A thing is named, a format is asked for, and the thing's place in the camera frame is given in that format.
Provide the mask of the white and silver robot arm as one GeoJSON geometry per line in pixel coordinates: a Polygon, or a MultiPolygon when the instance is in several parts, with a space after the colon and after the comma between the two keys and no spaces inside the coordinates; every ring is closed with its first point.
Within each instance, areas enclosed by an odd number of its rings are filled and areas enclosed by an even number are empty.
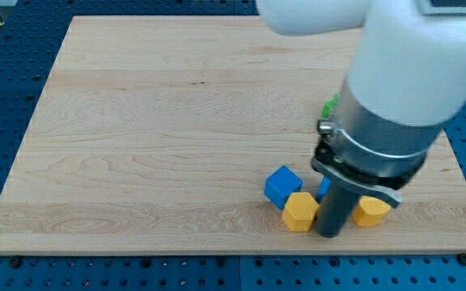
{"type": "Polygon", "coordinates": [[[329,118],[317,125],[313,168],[330,179],[323,206],[361,196],[397,206],[400,189],[466,103],[466,4],[430,1],[259,1],[284,36],[360,27],[362,36],[329,118]]]}

